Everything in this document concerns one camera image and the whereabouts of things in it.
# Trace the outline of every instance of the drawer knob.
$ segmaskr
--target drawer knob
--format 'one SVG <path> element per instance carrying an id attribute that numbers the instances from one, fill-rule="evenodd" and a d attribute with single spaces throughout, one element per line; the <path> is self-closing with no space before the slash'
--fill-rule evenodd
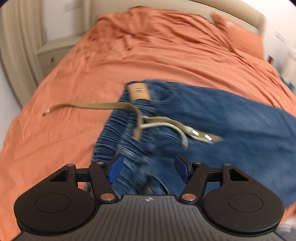
<path id="1" fill-rule="evenodd" d="M 51 63 L 51 66 L 53 66 L 53 64 L 54 64 L 54 57 L 52 57 L 52 58 L 50 59 L 50 63 Z"/>

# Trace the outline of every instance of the logo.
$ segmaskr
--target logo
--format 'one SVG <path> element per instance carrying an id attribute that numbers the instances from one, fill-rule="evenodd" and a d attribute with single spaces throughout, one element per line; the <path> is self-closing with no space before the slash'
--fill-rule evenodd
<path id="1" fill-rule="evenodd" d="M 145 198 L 145 201 L 147 201 L 147 202 L 151 202 L 151 201 L 153 201 L 153 198 L 151 198 L 151 197 L 147 197 L 147 198 Z"/>
<path id="2" fill-rule="evenodd" d="M 138 93 L 144 93 L 144 89 L 142 87 L 135 88 L 135 91 Z"/>

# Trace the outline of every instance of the beige fabric belt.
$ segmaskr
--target beige fabric belt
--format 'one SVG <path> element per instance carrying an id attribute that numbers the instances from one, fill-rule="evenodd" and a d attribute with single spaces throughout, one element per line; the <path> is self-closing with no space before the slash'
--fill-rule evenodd
<path id="1" fill-rule="evenodd" d="M 143 116 L 141 111 L 135 105 L 131 103 L 126 103 L 126 102 L 93 103 L 93 104 L 64 103 L 64 104 L 58 104 L 49 108 L 43 113 L 43 115 L 49 114 L 55 110 L 58 110 L 64 107 L 74 107 L 74 108 L 94 109 L 94 110 L 112 110 L 112 109 L 132 110 L 137 113 L 137 124 L 136 124 L 136 128 L 133 130 L 133 138 L 138 141 L 141 139 L 142 129 L 157 127 L 157 126 L 167 126 L 179 132 L 179 134 L 182 137 L 183 147 L 188 146 L 188 140 L 186 138 L 186 135 L 190 136 L 195 140 L 212 143 L 212 144 L 223 140 L 219 136 L 198 131 L 196 129 L 193 129 L 190 126 L 185 126 L 181 122 L 172 120 L 164 116 L 156 116 L 156 117 Z"/>

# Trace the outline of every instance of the orange duvet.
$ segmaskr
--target orange duvet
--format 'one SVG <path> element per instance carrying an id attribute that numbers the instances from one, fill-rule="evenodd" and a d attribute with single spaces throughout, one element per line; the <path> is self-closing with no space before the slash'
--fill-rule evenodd
<path id="1" fill-rule="evenodd" d="M 8 130 L 0 153 L 1 241 L 20 232 L 13 213 L 18 196 L 67 163 L 89 166 L 110 111 L 42 113 L 62 102 L 115 102 L 126 82 L 143 79 L 221 89 L 296 116 L 296 98 L 274 69 L 235 52 L 207 19 L 146 7 L 100 16 Z"/>

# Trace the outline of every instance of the jeans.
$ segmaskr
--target jeans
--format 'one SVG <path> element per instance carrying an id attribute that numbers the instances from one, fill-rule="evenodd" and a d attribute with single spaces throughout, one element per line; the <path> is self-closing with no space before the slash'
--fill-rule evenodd
<path id="1" fill-rule="evenodd" d="M 174 168 L 174 156 L 220 168 L 232 163 L 276 193 L 285 206 L 296 201 L 296 119 L 278 108 L 229 92 L 157 80 L 144 80 L 151 100 L 129 98 L 124 90 L 119 102 L 136 105 L 148 117 L 165 116 L 224 140 L 209 144 L 181 136 L 168 127 L 143 130 L 132 138 L 136 114 L 114 110 L 94 147 L 92 163 L 124 156 L 124 167 L 112 188 L 123 194 L 172 194 L 185 184 Z"/>

